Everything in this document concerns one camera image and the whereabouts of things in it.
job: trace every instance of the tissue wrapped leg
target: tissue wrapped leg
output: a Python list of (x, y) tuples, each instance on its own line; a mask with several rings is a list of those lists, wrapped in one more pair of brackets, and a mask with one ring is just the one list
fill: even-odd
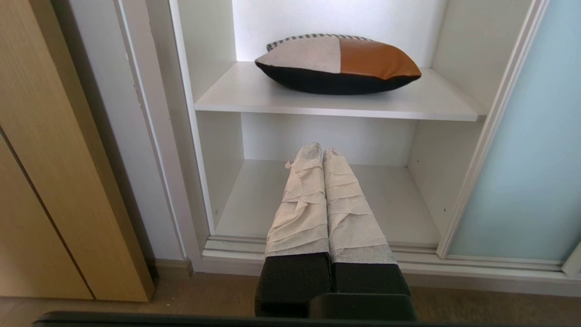
[(323, 166), (334, 291), (409, 296), (406, 280), (347, 160), (329, 149)]
[(301, 148), (286, 167), (289, 178), (254, 299), (257, 316), (307, 317), (309, 301), (332, 290), (320, 145)]

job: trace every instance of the brown floor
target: brown floor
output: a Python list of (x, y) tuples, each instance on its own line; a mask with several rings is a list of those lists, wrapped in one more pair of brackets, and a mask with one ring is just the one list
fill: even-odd
[[(0, 326), (30, 326), (36, 317), (55, 310), (251, 317), (257, 281), (205, 273), (190, 280), (161, 280), (146, 304), (0, 297)], [(581, 298), (423, 287), (412, 293), (424, 322), (581, 325)]]

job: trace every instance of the pillow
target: pillow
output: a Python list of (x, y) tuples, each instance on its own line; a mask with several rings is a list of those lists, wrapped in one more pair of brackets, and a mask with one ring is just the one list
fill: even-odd
[(402, 50), (364, 37), (306, 34), (267, 45), (254, 62), (280, 84), (308, 93), (395, 90), (422, 76)]

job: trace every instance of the white shelving unit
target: white shelving unit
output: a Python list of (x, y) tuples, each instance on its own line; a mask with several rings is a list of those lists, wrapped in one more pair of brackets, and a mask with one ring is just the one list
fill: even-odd
[(237, 62), (196, 102), (197, 111), (293, 113), (372, 118), (460, 120), (482, 113), (475, 101), (435, 70), (398, 90), (364, 95), (321, 95), (288, 89), (254, 62)]
[[(274, 3), (170, 0), (213, 247), (228, 249), (217, 241), (225, 237), (262, 248), (288, 177), (284, 163), (317, 141), (350, 162), (391, 245), (439, 247), (445, 256), (541, 2)], [(280, 86), (251, 61), (267, 43), (305, 33), (395, 45), (422, 77), (386, 93), (317, 95)]]

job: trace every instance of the shelf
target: shelf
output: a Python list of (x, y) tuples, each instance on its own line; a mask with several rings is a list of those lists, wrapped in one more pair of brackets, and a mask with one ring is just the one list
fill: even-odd
[(288, 89), (253, 62), (235, 63), (196, 102), (197, 111), (476, 121), (481, 110), (433, 69), (400, 89), (366, 95), (321, 95)]
[[(266, 238), (288, 178), (284, 161), (244, 160), (216, 235)], [(351, 165), (388, 243), (435, 248), (440, 234), (405, 167)]]

